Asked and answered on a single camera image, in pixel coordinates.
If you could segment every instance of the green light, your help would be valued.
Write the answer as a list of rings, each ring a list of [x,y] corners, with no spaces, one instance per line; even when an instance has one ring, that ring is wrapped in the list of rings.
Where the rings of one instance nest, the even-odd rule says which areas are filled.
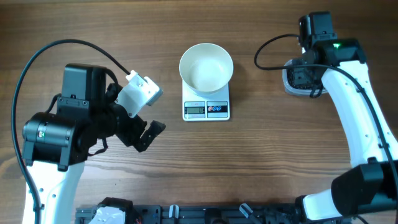
[[[338,49],[341,44],[333,44],[334,48]]]

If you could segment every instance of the kitchen scale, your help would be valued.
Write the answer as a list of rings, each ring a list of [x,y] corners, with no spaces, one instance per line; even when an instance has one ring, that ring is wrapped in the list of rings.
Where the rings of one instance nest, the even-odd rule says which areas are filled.
[[[229,119],[228,84],[216,93],[198,96],[182,82],[182,118],[184,121],[226,121]]]

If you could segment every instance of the brown tabletop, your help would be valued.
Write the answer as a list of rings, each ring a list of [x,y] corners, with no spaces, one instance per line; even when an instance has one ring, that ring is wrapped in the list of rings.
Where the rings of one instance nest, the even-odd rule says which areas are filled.
[[[166,130],[143,153],[109,138],[108,151],[86,161],[76,207],[105,197],[160,205],[293,202],[330,188],[350,168],[346,137],[329,95],[313,100],[286,94],[281,71],[257,69],[254,53],[277,35],[298,33],[299,17],[331,11],[338,36],[362,44],[373,90],[398,134],[397,7],[393,1],[1,0],[0,223],[22,221],[25,182],[12,146],[11,99],[28,59],[45,44],[87,40],[164,90],[139,115],[165,123]],[[226,122],[182,119],[178,63],[184,51],[202,42],[222,46],[233,58],[231,119]],[[297,40],[286,38],[264,49],[259,61],[283,65],[300,51]],[[21,147],[23,124],[61,92],[63,69],[71,62],[106,66],[127,84],[123,72],[93,49],[66,44],[46,51],[22,85],[17,107]],[[370,223],[392,223],[393,214],[365,217]]]

